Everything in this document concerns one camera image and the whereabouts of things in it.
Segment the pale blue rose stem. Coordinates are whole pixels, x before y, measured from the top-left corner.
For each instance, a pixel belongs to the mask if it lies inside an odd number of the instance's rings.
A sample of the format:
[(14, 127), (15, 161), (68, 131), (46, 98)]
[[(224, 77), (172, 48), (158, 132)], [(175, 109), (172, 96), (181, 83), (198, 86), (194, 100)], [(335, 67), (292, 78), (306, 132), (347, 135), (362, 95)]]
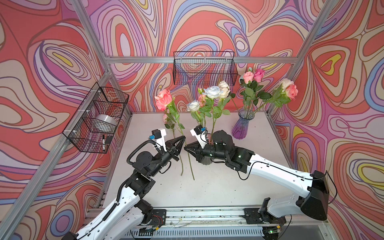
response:
[(206, 118), (212, 118), (211, 137), (215, 130), (217, 119), (222, 115), (223, 109), (219, 106), (221, 103), (221, 89), (218, 86), (209, 87), (207, 89), (199, 89), (200, 96), (198, 98), (199, 110), (198, 117), (201, 124), (205, 127)]

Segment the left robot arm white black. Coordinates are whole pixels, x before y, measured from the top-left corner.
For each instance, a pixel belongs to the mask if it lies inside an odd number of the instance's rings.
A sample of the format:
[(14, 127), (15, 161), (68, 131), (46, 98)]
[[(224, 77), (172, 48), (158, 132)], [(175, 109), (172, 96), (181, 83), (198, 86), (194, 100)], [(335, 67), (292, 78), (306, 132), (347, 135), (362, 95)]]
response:
[(119, 240), (129, 230), (151, 222), (153, 207), (144, 196), (155, 184), (153, 177), (171, 160), (178, 161), (185, 136), (168, 141), (151, 135), (134, 149), (127, 163), (134, 168), (119, 186), (115, 200), (77, 233), (67, 232), (64, 240)]

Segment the purple glass vase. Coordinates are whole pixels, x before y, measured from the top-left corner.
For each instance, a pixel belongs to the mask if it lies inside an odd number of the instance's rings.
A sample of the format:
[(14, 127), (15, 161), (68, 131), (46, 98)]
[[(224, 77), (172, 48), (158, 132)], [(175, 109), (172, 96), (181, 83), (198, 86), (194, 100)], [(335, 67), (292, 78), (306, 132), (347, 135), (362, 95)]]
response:
[(241, 109), (238, 112), (239, 119), (232, 129), (232, 136), (242, 140), (247, 136), (249, 122), (254, 119), (255, 113), (251, 110)]

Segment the pale pink flower bunch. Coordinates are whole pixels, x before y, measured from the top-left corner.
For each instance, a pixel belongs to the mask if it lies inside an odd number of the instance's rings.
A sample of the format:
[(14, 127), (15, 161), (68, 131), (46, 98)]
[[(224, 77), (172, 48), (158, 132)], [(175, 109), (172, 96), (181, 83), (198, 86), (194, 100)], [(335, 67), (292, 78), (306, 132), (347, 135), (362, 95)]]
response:
[(163, 123), (166, 129), (169, 129), (172, 131), (174, 138), (176, 137), (176, 131), (178, 131), (181, 135), (183, 135), (182, 129), (180, 128), (179, 123), (176, 120), (176, 117), (173, 116), (171, 113), (167, 111), (164, 112)]

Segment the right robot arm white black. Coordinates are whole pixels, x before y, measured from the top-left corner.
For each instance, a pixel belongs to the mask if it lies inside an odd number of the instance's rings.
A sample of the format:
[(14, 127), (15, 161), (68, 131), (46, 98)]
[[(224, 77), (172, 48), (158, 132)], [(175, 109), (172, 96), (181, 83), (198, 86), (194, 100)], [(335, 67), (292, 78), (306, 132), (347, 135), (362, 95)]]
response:
[(265, 198), (257, 210), (256, 223), (272, 224), (284, 221), (287, 215), (302, 214), (318, 221), (327, 220), (329, 186), (326, 174), (319, 171), (310, 174), (276, 164), (251, 150), (237, 147), (232, 136), (223, 130), (215, 132), (210, 139), (202, 126), (190, 132), (197, 140), (184, 149), (199, 163), (225, 164), (238, 174), (263, 177), (293, 191), (284, 198)]

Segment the salmon pink rose stem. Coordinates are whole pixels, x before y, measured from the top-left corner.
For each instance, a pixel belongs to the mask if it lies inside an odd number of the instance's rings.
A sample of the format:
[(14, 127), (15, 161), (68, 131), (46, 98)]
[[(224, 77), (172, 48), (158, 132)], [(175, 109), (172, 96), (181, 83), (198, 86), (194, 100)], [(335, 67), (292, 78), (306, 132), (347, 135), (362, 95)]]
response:
[(155, 96), (155, 102), (158, 110), (163, 112), (167, 111), (176, 117), (176, 120), (179, 123), (180, 128), (182, 129), (182, 136), (184, 136), (185, 134), (183, 130), (185, 129), (185, 127), (180, 121), (180, 114), (175, 104), (175, 98), (172, 97), (171, 92), (167, 89), (160, 91), (159, 94)]

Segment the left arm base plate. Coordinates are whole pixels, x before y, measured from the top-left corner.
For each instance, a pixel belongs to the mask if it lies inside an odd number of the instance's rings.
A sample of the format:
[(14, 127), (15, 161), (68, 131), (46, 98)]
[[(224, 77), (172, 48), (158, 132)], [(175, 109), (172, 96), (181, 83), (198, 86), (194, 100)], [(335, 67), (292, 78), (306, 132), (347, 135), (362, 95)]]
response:
[(139, 226), (152, 226), (153, 228), (165, 225), (166, 216), (166, 209), (154, 209), (149, 213), (143, 214), (139, 208), (132, 208), (124, 215), (128, 221), (138, 222)]

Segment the cream rose stem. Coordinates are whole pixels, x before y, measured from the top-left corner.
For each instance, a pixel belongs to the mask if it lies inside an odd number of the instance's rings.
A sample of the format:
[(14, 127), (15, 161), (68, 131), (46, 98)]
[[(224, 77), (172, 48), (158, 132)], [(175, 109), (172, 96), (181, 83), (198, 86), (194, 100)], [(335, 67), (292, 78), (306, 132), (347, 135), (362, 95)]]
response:
[(294, 82), (287, 78), (281, 80), (280, 83), (270, 93), (271, 97), (265, 100), (265, 103), (274, 103), (282, 97), (287, 96), (286, 89), (293, 84)]
[(218, 86), (214, 86), (210, 88), (211, 92), (208, 98), (212, 102), (212, 118), (213, 118), (213, 126), (211, 130), (211, 141), (213, 141), (213, 133), (215, 132), (215, 125), (217, 120), (222, 115), (230, 115), (230, 111), (225, 109), (227, 103), (232, 99), (230, 96), (231, 91), (229, 88), (220, 88)]

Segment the white blue rose stem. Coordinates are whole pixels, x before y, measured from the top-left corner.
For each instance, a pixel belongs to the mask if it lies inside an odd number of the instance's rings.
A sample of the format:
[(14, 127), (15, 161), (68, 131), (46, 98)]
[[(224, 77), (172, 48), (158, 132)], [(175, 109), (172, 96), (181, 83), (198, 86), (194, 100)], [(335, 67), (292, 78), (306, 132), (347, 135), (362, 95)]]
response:
[(202, 127), (206, 127), (206, 116), (201, 111), (201, 104), (198, 101), (193, 101), (187, 105), (187, 110), (190, 112), (192, 118), (197, 121)]

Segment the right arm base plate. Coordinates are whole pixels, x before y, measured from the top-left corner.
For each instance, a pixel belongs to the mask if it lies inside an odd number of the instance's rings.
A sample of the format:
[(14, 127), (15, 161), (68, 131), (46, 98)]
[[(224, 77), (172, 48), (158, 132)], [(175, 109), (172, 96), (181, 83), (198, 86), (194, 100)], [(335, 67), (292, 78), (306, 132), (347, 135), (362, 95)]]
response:
[(247, 224), (277, 224), (284, 225), (287, 223), (285, 217), (276, 218), (271, 215), (267, 210), (260, 210), (259, 208), (245, 208), (244, 215), (242, 215)]

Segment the red glass vase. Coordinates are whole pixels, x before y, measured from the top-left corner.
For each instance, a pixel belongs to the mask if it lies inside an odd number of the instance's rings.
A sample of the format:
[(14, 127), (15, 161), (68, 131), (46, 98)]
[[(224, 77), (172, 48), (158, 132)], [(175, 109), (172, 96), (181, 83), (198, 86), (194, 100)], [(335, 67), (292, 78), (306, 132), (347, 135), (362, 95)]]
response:
[(212, 164), (212, 159), (211, 158), (208, 158), (208, 157), (201, 157), (200, 158), (200, 161), (199, 163), (203, 164), (203, 165), (210, 165)]

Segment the coral pink rose stem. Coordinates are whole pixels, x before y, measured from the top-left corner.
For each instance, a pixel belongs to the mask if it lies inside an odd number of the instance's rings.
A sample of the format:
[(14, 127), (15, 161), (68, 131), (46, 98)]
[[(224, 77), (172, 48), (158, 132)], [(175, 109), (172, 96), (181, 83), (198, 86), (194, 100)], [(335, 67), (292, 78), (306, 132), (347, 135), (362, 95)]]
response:
[(262, 87), (260, 91), (257, 92), (257, 100), (262, 100), (263, 103), (254, 110), (254, 113), (259, 112), (266, 104), (281, 108), (283, 105), (295, 100), (298, 92), (297, 86), (293, 83), (290, 83), (285, 87), (283, 84), (280, 84), (274, 88), (271, 93), (266, 92), (264, 87)]

